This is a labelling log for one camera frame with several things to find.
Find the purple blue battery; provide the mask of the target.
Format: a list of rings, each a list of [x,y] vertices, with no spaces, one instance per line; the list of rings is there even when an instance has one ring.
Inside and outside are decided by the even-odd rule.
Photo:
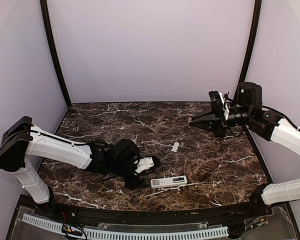
[[[184,177],[176,177],[176,178],[173,178],[172,181],[174,183],[180,183],[180,182],[182,183],[182,182],[185,182],[186,179]]]

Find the white battery cover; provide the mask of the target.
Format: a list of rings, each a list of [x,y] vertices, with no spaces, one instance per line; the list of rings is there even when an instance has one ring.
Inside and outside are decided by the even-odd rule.
[[[179,146],[180,146],[179,142],[174,142],[171,151],[176,153],[178,151]]]

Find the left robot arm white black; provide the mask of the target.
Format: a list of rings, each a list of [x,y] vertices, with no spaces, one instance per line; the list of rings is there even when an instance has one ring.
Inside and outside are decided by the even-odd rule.
[[[33,125],[31,117],[22,117],[2,136],[0,170],[14,175],[50,218],[57,218],[61,208],[53,201],[52,190],[41,180],[29,156],[66,163],[91,173],[112,173],[124,178],[130,190],[143,186],[139,175],[153,163],[141,157],[139,148],[131,140],[122,139],[117,144],[72,141]]]

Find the white remote control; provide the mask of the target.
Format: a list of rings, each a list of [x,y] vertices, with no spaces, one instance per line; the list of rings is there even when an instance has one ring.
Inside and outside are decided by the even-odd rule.
[[[185,182],[173,182],[173,178],[184,177]],[[150,185],[152,189],[161,189],[161,188],[170,188],[170,187],[178,187],[182,185],[186,185],[188,183],[188,179],[185,175],[182,176],[174,176],[174,177],[165,177],[165,178],[156,178],[150,180]]]

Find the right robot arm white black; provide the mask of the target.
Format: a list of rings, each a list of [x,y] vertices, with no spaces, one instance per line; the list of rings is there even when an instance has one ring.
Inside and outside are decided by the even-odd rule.
[[[263,105],[262,87],[253,82],[240,82],[235,99],[219,91],[210,91],[210,106],[193,116],[189,126],[223,138],[232,127],[245,126],[261,138],[281,145],[300,156],[300,128],[285,114]],[[251,194],[245,213],[256,217],[269,206],[300,200],[300,178],[282,183],[262,184]]]

